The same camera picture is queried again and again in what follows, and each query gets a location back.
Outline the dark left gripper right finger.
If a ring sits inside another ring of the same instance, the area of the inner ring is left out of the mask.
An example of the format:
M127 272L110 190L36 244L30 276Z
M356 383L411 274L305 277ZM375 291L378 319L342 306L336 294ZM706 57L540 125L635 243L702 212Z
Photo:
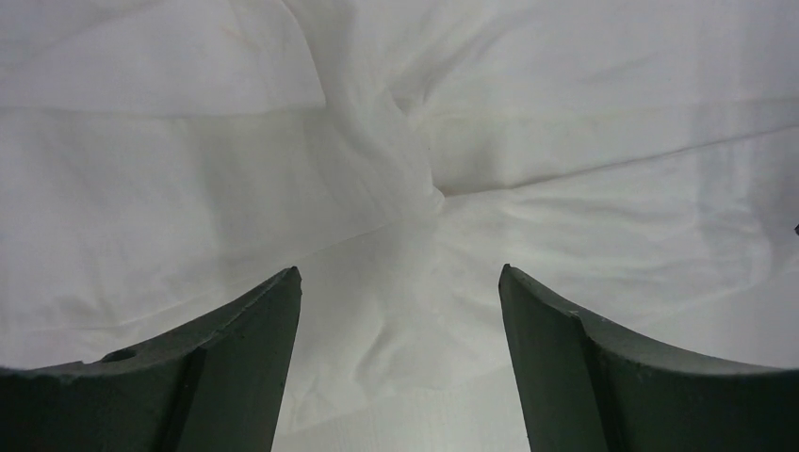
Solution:
M798 373L674 347L514 266L502 320L534 451L794 451Z

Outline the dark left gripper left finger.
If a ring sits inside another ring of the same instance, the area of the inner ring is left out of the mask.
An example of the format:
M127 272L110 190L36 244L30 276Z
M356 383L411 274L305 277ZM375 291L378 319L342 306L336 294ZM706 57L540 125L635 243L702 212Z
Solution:
M5 451L269 451L301 312L282 270L95 363L1 372Z

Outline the white t shirt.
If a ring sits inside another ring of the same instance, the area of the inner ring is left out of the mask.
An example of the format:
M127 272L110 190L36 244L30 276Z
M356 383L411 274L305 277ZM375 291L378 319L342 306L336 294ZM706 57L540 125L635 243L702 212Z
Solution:
M505 264L629 327L798 285L794 1L5 1L1 363L287 266L282 432L508 364Z

